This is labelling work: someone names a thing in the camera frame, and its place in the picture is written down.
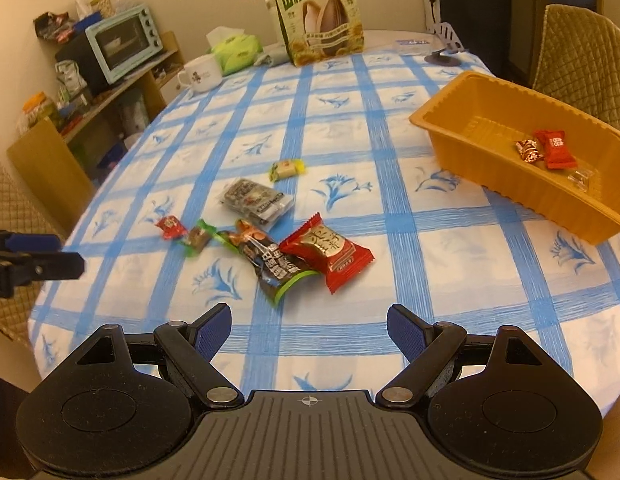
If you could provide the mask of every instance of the chair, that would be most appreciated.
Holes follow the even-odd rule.
[[[21,233],[57,234],[44,216],[19,190],[0,164],[0,229]],[[30,346],[28,318],[41,288],[40,283],[20,286],[10,300],[0,299],[0,331]]]
[[[581,7],[546,7],[533,89],[620,130],[620,29]]]

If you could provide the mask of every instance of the white mug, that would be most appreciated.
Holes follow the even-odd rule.
[[[213,54],[197,57],[187,62],[177,74],[179,83],[195,92],[207,92],[219,86],[223,80],[219,63]]]

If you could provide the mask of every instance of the red candy bag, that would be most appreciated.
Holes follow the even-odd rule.
[[[565,132],[550,132],[539,130],[535,132],[535,137],[541,142],[546,150],[546,168],[548,170],[564,170],[565,168],[576,168],[576,159],[570,154],[565,145]]]
[[[324,225],[317,213],[279,244],[288,254],[303,258],[313,269],[325,274],[331,293],[361,272],[375,257]]]
[[[164,240],[176,240],[188,234],[188,230],[179,222],[179,219],[173,215],[164,216],[154,225],[164,232]]]

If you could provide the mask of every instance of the black clamp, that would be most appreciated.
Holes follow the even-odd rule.
[[[76,280],[85,269],[78,253],[62,253],[55,235],[0,230],[0,298],[11,298],[16,286],[31,282]]]

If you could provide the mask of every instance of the tablecloth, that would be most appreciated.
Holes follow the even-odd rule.
[[[248,394],[368,389],[404,366],[388,337],[389,305],[469,333],[526,330],[596,400],[620,393],[620,235],[593,247],[510,200],[443,171],[408,116],[463,70],[391,50],[304,68],[253,68],[207,94],[183,93],[113,170],[68,240],[86,261],[75,282],[46,283],[29,322],[42,375],[93,330],[151,332],[218,302],[233,327],[213,365]],[[330,295],[306,278],[277,308],[250,263],[219,245],[186,259],[161,239],[174,214],[231,226],[218,202],[237,177],[268,182],[279,159],[306,174],[276,183],[296,197],[279,240],[319,211],[375,261]]]

